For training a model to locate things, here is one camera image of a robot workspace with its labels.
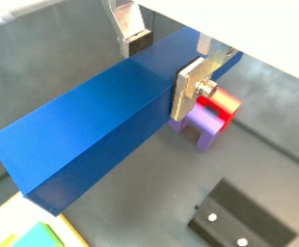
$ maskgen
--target rectangular blue box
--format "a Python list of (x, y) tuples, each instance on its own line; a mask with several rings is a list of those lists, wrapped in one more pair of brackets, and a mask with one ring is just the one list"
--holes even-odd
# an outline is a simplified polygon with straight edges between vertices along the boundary
[(175, 72), (200, 56), (198, 40), (199, 32), (182, 29), (0, 130), (0, 161), (24, 197), (51, 214), (168, 121)]

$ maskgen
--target cyan block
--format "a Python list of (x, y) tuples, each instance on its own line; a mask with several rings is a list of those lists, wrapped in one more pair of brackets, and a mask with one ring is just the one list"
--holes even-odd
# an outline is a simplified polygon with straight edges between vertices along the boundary
[(14, 247), (63, 247), (56, 233), (50, 225), (39, 222), (27, 234), (14, 244)]

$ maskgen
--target red block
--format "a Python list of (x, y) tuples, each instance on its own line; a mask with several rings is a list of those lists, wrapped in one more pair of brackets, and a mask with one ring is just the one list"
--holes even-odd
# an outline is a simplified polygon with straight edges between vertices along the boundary
[(218, 112), (219, 119), (224, 121), (224, 125), (220, 129), (220, 132), (223, 132), (230, 125), (243, 102), (222, 88), (218, 88), (216, 93), (211, 98), (199, 96), (198, 103), (203, 107), (211, 107)]

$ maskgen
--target metal bracket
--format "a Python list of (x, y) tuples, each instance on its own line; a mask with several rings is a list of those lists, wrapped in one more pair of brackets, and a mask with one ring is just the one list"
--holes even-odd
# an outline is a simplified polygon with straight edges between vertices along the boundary
[(171, 117), (180, 121), (192, 110), (198, 96), (212, 97), (216, 83), (210, 80), (211, 74), (234, 57), (238, 51), (200, 34), (198, 51), (206, 58), (198, 58), (176, 76)]
[(154, 34), (144, 28), (139, 5), (132, 0), (102, 0), (111, 19), (122, 55), (128, 58), (154, 43)]
[(282, 247), (296, 236), (226, 179), (210, 192), (190, 227), (212, 247)]

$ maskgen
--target purple block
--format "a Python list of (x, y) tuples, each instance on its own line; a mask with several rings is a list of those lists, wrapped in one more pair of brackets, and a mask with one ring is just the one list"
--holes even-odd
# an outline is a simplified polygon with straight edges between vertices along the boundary
[(179, 133), (183, 130), (183, 128), (187, 126), (187, 123), (184, 119), (179, 122), (171, 119), (168, 121), (168, 126)]
[(220, 120), (200, 104), (196, 103), (194, 110), (187, 114), (186, 118), (178, 122), (168, 121), (170, 127), (180, 132), (187, 125), (194, 125), (202, 131), (202, 136), (198, 140), (196, 147), (206, 151), (214, 140), (216, 139), (219, 130), (224, 125)]

